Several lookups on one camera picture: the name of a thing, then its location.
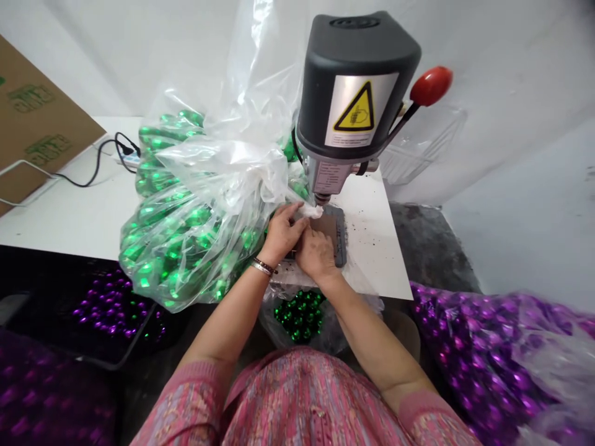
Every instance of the cardboard box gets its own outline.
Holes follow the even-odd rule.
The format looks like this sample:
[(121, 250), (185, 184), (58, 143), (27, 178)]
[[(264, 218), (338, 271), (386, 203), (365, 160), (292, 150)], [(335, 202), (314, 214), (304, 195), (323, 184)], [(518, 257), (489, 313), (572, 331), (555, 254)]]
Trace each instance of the cardboard box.
[[(0, 36), (0, 172), (24, 159), (55, 173), (104, 134), (81, 107)], [(47, 179), (37, 169), (20, 164), (0, 176), (0, 198), (20, 203)], [(0, 216), (11, 209), (0, 202)]]

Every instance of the drill press motor housing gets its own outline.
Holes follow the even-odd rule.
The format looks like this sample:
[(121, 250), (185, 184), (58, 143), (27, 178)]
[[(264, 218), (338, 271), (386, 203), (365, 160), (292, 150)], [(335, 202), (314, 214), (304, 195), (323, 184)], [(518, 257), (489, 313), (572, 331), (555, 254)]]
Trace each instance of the drill press motor housing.
[(296, 143), (318, 204), (339, 194), (349, 174), (377, 169), (420, 58), (419, 44), (387, 12), (316, 16)]

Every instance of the green logo on cardboard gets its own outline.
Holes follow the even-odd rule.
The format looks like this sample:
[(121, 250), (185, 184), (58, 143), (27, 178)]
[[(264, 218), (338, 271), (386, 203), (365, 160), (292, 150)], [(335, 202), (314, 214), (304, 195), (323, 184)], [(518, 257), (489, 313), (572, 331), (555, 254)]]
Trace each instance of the green logo on cardboard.
[(73, 144), (63, 135), (48, 135), (26, 148), (25, 153), (28, 161), (37, 167), (43, 167), (72, 146)]
[(25, 85), (7, 94), (12, 107), (21, 113), (38, 110), (45, 104), (52, 102), (54, 95), (43, 85)]

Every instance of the red handle knob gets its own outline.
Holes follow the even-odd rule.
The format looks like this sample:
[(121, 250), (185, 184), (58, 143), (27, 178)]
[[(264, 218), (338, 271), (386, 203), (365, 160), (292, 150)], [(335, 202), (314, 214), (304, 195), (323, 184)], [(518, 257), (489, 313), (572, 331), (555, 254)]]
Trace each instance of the red handle knob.
[(409, 99), (424, 107), (438, 102), (452, 84), (452, 71), (437, 66), (427, 70), (413, 85)]

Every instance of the white tabletop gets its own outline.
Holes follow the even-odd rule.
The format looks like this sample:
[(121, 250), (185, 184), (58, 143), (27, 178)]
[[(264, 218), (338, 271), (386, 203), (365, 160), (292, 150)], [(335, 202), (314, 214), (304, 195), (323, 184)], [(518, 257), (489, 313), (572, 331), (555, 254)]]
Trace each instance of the white tabletop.
[[(96, 117), (108, 134), (121, 131), (138, 143), (140, 118)], [(114, 145), (104, 152), (111, 155)], [(117, 260), (120, 228), (139, 203), (134, 175), (108, 155), (101, 157), (95, 183), (78, 188), (66, 180), (48, 184), (0, 218), (0, 245)], [(95, 169), (91, 147), (61, 173), (86, 182)], [(380, 171), (350, 176), (340, 195), (331, 200), (345, 212), (348, 264), (343, 274), (361, 293), (412, 300), (411, 290), (390, 214)], [(294, 263), (280, 266), (275, 281), (313, 286)]]

